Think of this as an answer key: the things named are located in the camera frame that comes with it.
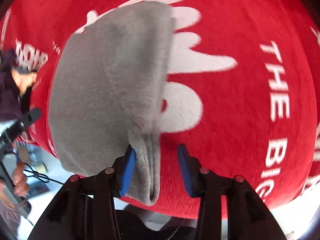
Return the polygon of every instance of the black cord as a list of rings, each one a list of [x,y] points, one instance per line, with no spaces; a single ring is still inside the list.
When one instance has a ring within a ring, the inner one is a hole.
[[[176,228],[176,230],[173,231],[173,233],[169,236],[169,238],[167,240],[170,240],[174,234],[178,231],[178,229],[181,227],[182,223],[184,222],[185,218],[180,222],[180,224],[178,225],[178,227]]]
[[[24,165],[27,165],[31,169],[31,171],[29,171],[29,170],[24,170],[24,171],[30,172],[30,173],[33,174],[33,175],[27,176],[27,178],[34,177],[36,179],[39,179],[39,181],[41,181],[43,183],[49,183],[49,181],[53,181],[55,183],[59,183],[61,185],[64,185],[64,183],[61,183],[60,181],[57,181],[57,180],[54,180],[54,179],[50,179],[47,175],[35,171],[28,163],[24,163]]]

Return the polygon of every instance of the red blanket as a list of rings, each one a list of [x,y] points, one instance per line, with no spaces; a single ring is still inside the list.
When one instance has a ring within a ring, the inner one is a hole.
[[[39,68],[31,107],[41,108],[43,115],[29,132],[53,155],[47,106],[66,41],[86,22],[140,1],[16,0],[2,19],[1,45],[16,48],[20,66]],[[219,175],[242,174],[269,208],[296,198],[313,161],[317,86],[310,69],[319,64],[310,25],[316,28],[300,2],[156,1],[172,6],[176,34],[159,120],[160,197],[154,206],[143,207],[197,217],[199,200],[187,196],[178,168],[179,143]]]

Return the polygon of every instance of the human hand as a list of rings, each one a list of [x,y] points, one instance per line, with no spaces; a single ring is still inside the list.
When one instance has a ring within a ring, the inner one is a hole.
[[[25,196],[29,191],[29,185],[27,184],[27,176],[23,173],[24,164],[22,162],[17,163],[17,168],[14,171],[13,174],[13,184],[14,187],[14,193],[17,196],[23,197]],[[7,196],[4,193],[4,188],[6,188],[6,185],[3,181],[0,181],[0,199],[11,208],[15,208],[15,206],[11,203],[11,201],[7,198]]]

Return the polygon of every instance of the folded gray fabric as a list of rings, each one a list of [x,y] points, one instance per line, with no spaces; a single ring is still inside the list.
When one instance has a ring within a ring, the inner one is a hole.
[[[156,119],[173,28],[170,7],[159,2],[111,11],[70,37],[50,97],[50,128],[63,168],[95,175],[130,143],[136,169],[128,195],[146,205],[159,195]]]

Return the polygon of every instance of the metal screw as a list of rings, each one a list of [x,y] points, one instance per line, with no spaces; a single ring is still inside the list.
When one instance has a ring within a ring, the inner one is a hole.
[[[112,168],[112,167],[109,167],[109,168],[106,168],[106,169],[104,170],[104,172],[105,172],[106,174],[112,174],[112,173],[115,172],[115,169]]]
[[[208,173],[210,172],[210,170],[209,170],[208,168],[201,167],[201,168],[200,168],[200,172],[201,172],[202,174],[208,174]]]
[[[237,182],[244,182],[244,177],[242,177],[241,175],[236,175],[234,177],[234,179],[237,181]]]
[[[78,175],[72,175],[72,176],[69,178],[69,180],[70,180],[71,182],[75,182],[75,181],[77,181],[78,179],[80,179],[80,177],[79,177]]]

